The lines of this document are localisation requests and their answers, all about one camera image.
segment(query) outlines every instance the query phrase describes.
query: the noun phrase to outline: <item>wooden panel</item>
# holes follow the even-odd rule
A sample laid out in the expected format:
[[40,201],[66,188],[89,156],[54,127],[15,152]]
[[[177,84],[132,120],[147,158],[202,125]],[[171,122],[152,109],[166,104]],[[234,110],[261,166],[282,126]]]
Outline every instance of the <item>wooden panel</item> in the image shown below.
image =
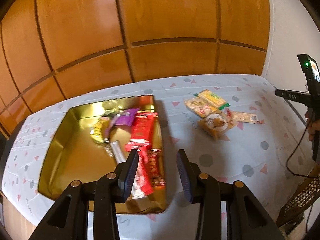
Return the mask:
[[22,98],[18,98],[14,101],[13,104],[8,107],[8,111],[17,123],[31,114]]
[[24,95],[26,103],[34,113],[64,100],[61,91],[53,77],[42,81]]
[[136,81],[214,73],[217,44],[169,42],[132,48]]
[[12,240],[28,240],[36,229],[11,203],[3,198],[3,217],[5,230]]
[[123,44],[115,0],[37,0],[52,67]]
[[265,52],[229,44],[220,46],[218,73],[261,75]]
[[221,39],[267,48],[269,0],[220,0]]
[[0,95],[5,105],[8,105],[19,95],[5,61],[0,34]]
[[17,122],[12,118],[8,110],[5,110],[0,115],[0,121],[9,133],[12,133],[14,128],[17,126]]
[[56,75],[67,98],[131,83],[124,51],[86,60]]
[[130,42],[216,38],[215,0],[123,0]]
[[34,0],[16,0],[2,20],[2,32],[8,65],[22,92],[50,73],[38,35]]

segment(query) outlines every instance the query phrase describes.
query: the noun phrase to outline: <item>gold tin tray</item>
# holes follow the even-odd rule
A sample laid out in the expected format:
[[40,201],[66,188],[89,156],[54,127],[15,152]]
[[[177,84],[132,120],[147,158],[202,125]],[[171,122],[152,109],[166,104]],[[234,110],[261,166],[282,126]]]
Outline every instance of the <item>gold tin tray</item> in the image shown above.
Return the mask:
[[[156,112],[152,95],[112,99],[82,106],[76,106],[66,113],[48,148],[42,166],[38,191],[40,194],[56,200],[65,188],[75,179],[83,183],[96,181],[105,174],[114,171],[116,160],[108,156],[105,150],[90,138],[90,127],[106,110],[139,108],[140,112]],[[130,140],[131,128],[116,126],[111,130],[110,141],[120,141],[121,149],[127,156],[124,146]],[[155,119],[153,149],[163,149],[158,118]],[[159,170],[164,178],[163,155],[159,157]],[[116,203],[118,214],[153,214],[166,209],[165,189],[140,200],[127,200]],[[93,211],[94,201],[90,201],[89,210]]]

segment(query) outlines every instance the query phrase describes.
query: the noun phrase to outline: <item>white tablecloth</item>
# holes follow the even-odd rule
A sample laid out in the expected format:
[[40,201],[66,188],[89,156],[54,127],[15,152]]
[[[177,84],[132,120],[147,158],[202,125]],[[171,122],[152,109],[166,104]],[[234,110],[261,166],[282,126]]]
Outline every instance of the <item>white tablecloth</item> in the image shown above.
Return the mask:
[[[230,109],[256,113],[263,124],[240,123],[214,141],[197,125],[199,117],[186,109],[183,99],[209,89],[230,103]],[[65,113],[73,106],[112,98],[153,94],[162,129],[168,208],[157,215],[118,215],[121,239],[194,239],[199,206],[183,198],[176,153],[185,149],[202,172],[228,183],[242,180],[275,220],[295,192],[300,178],[292,176],[285,161],[304,130],[290,106],[274,95],[274,87],[256,75],[195,75],[143,81],[91,92],[47,107],[29,116],[9,154],[2,190],[12,204],[37,225],[53,201],[37,192],[46,151]],[[307,136],[290,167],[307,174],[313,166]],[[226,214],[222,204],[223,239]],[[88,236],[92,234],[89,214]]]

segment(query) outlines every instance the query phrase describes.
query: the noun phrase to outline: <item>cracker package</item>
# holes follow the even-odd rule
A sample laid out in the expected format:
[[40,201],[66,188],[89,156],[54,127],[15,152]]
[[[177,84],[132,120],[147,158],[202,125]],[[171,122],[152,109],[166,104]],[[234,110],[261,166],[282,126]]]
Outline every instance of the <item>cracker package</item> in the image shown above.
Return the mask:
[[201,91],[198,96],[202,98],[206,103],[208,103],[211,106],[214,106],[215,108],[222,110],[226,106],[230,106],[226,100],[224,100],[222,97],[219,97],[217,94],[211,92],[210,90],[203,90]]
[[227,110],[227,114],[230,118],[238,122],[249,122],[249,123],[260,123],[256,114],[245,113],[245,112],[235,112]]
[[224,113],[209,114],[206,118],[198,121],[202,129],[209,133],[214,139],[218,139],[226,131],[238,125],[238,122]]
[[194,97],[188,100],[184,100],[185,105],[189,108],[190,111],[199,115],[201,118],[207,117],[209,114],[215,113],[218,111],[217,108],[210,106],[200,97]]

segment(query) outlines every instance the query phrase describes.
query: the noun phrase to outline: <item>yellow food package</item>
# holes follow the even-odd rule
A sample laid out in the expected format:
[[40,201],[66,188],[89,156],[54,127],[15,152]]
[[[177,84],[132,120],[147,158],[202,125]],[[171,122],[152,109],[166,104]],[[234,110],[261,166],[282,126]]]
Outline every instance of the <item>yellow food package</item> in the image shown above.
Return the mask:
[[226,100],[222,97],[219,97],[217,94],[211,92],[210,90],[206,89],[201,91],[198,96],[202,98],[206,103],[214,106],[215,108],[222,110],[226,106],[230,106]]
[[209,114],[206,118],[198,121],[200,127],[209,133],[214,139],[218,139],[226,131],[238,125],[238,122],[224,113]]

